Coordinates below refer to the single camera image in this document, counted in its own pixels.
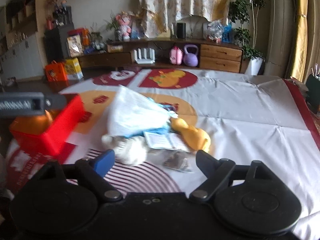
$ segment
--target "snack package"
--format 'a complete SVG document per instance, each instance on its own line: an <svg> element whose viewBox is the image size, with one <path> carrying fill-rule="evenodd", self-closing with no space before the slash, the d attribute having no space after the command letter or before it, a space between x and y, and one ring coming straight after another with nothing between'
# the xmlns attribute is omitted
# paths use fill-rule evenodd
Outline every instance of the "snack package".
<svg viewBox="0 0 320 240"><path fill-rule="evenodd" d="M67 38L70 57L77 57L83 54L80 35L75 35Z"/></svg>
<svg viewBox="0 0 320 240"><path fill-rule="evenodd" d="M83 78L83 73L77 58L67 59L64 68L67 72L68 80L80 80Z"/></svg>

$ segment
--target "yellow curtain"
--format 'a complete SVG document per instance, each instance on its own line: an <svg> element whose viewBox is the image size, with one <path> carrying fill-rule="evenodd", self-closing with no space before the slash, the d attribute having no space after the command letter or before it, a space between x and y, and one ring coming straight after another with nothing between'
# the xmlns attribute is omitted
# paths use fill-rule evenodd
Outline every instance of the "yellow curtain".
<svg viewBox="0 0 320 240"><path fill-rule="evenodd" d="M297 36L290 76L303 81L308 48L308 0L298 0Z"/></svg>

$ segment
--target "plastic bag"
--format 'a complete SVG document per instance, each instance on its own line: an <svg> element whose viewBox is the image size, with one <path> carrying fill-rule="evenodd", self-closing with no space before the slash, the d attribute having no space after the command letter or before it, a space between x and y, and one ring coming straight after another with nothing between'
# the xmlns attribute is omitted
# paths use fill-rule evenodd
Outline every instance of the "plastic bag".
<svg viewBox="0 0 320 240"><path fill-rule="evenodd" d="M175 171L193 173L189 164L188 153L183 151L174 151L170 158L163 163L163 166Z"/></svg>
<svg viewBox="0 0 320 240"><path fill-rule="evenodd" d="M120 86L109 108L108 133L127 138L155 129L166 133L170 130L169 118L169 112L157 103Z"/></svg>
<svg viewBox="0 0 320 240"><path fill-rule="evenodd" d="M213 21L208 24L207 37L211 41L215 41L217 43L221 42L223 32L224 32L224 27L219 21Z"/></svg>

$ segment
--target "potted plant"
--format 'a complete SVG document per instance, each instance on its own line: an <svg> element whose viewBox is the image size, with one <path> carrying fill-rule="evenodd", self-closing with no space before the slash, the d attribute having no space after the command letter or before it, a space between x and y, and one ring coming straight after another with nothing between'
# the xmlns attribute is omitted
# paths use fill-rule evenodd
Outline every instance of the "potted plant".
<svg viewBox="0 0 320 240"><path fill-rule="evenodd" d="M114 30L115 40L121 41L122 40L122 33L119 30L120 25L119 25L118 21L116 20L116 16L114 15L113 11L111 11L110 18L111 18L111 21L104 20L107 23L106 29L107 29L107 31Z"/></svg>
<svg viewBox="0 0 320 240"><path fill-rule="evenodd" d="M234 30L235 39L238 40L240 46L244 50L244 59L249 59L246 74L257 75L262 62L264 60L263 54L255 49L257 42L258 32L258 15L261 8L266 4L266 0L250 0L247 3L246 0L232 0L229 9L229 19L231 22L236 23L236 20L240 21L241 27ZM250 21L248 7L252 10L252 21L253 21L253 39L252 46L249 45L251 35L249 30L243 28L245 22Z"/></svg>

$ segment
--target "white plush toy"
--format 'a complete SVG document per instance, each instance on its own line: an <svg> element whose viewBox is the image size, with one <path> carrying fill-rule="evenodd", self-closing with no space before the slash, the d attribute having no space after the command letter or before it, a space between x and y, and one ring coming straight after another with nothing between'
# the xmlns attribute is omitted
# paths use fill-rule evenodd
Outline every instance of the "white plush toy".
<svg viewBox="0 0 320 240"><path fill-rule="evenodd" d="M105 134L101 141L105 150L113 149L116 159L123 164L137 166L147 159L149 147L142 136L124 138Z"/></svg>

